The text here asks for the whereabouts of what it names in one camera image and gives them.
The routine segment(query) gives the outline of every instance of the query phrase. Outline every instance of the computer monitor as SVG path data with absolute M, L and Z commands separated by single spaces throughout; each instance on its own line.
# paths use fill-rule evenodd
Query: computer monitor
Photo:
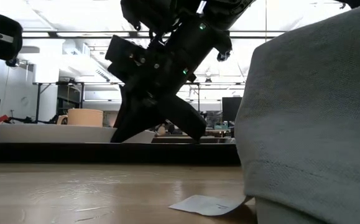
M 223 121 L 235 121 L 242 97 L 223 97 Z

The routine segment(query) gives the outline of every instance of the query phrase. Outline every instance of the ceiling light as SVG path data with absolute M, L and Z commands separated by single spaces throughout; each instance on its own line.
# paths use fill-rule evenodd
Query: ceiling light
M 137 31 L 136 33 L 139 37 L 149 37 L 148 31 Z M 170 34 L 165 34 L 163 37 L 170 37 Z
M 195 100 L 195 99 L 192 99 L 190 101 L 193 101 L 194 103 L 198 103 L 198 102 L 195 102 L 195 101 L 198 101 L 198 100 Z M 212 102 L 212 103 L 216 103 L 216 102 L 220 102 L 221 100 L 219 99 L 200 99 L 199 100 L 200 102 Z
M 277 37 L 284 34 L 285 31 L 255 31 L 255 32 L 242 32 L 242 31 L 231 31 L 231 37 Z
M 85 100 L 85 102 L 122 102 L 120 99 L 112 99 L 112 100 Z
M 23 32 L 23 37 L 50 37 L 47 32 Z
M 124 83 L 121 82 L 86 82 L 85 85 L 124 85 Z
M 206 6 L 206 1 L 201 1 L 196 13 L 197 14 L 203 14 L 203 10 L 204 10 L 205 6 Z
M 119 36 L 119 37 L 129 37 L 128 32 L 57 32 L 57 35 L 60 37 L 109 37 L 109 36 Z

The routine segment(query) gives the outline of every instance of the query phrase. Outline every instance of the white wall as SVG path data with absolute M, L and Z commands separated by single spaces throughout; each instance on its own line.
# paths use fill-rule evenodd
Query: white wall
M 62 60 L 62 39 L 26 39 L 24 46 L 36 47 L 39 49 L 38 54 L 23 54 L 19 56 L 23 59 L 30 60 L 35 64 L 34 81 L 38 83 L 55 83 L 58 81 L 60 66 Z M 40 113 L 39 120 L 49 121 L 57 113 L 57 93 L 58 86 L 52 85 L 46 89 L 40 96 Z
M 198 110 L 198 102 L 194 101 L 191 105 Z M 221 102 L 200 102 L 200 111 L 222 111 L 223 107 L 221 106 Z
M 33 78 L 32 72 L 27 74 L 23 68 L 8 68 L 5 61 L 0 60 L 0 116 L 11 116 L 10 110 L 14 110 L 18 118 L 35 116 L 37 87 L 32 85 Z
M 120 91 L 85 91 L 86 100 L 112 100 L 121 99 Z

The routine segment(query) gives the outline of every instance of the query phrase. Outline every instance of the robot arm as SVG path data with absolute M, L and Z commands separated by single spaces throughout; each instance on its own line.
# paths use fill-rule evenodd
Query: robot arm
M 163 123 L 166 119 L 193 139 L 205 133 L 206 121 L 176 96 L 182 85 L 193 82 L 193 72 L 213 48 L 218 60 L 232 50 L 228 29 L 254 0 L 121 0 L 123 16 L 137 30 L 150 30 L 148 48 L 113 36 L 106 59 L 108 70 L 121 86 L 122 105 L 111 142 Z M 351 7 L 360 0 L 344 0 Z M 171 33 L 164 41 L 164 34 Z

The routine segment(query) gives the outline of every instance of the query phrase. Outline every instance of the ceiling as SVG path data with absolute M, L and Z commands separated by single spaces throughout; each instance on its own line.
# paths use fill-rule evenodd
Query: ceiling
M 265 36 L 280 35 L 288 31 L 333 15 L 350 10 L 348 6 L 329 0 L 259 0 L 233 25 L 232 31 L 240 36 L 256 36 L 255 39 L 233 39 L 233 52 L 227 62 L 217 62 L 217 51 L 213 50 L 199 66 L 195 74 L 199 82 L 211 77 L 214 82 L 244 82 L 247 78 L 252 53 L 256 47 L 268 41 Z M 0 0 L 0 14 L 4 14 L 22 24 L 26 32 L 32 31 L 135 31 L 122 17 L 120 0 Z M 240 31 L 257 31 L 241 33 Z M 61 76 L 75 77 L 87 82 L 103 82 L 96 73 L 102 71 L 112 81 L 117 81 L 106 68 L 109 62 L 104 59 L 109 39 L 76 39 L 71 44 L 81 49 L 87 46 L 90 54 L 64 53 L 62 55 Z M 148 39 L 132 39 L 146 47 Z M 217 85 L 214 90 L 203 90 L 206 98 L 216 96 L 243 95 L 243 91 L 232 85 Z M 94 87 L 92 90 L 106 91 L 109 87 Z M 182 89 L 183 97 L 192 97 L 191 87 Z

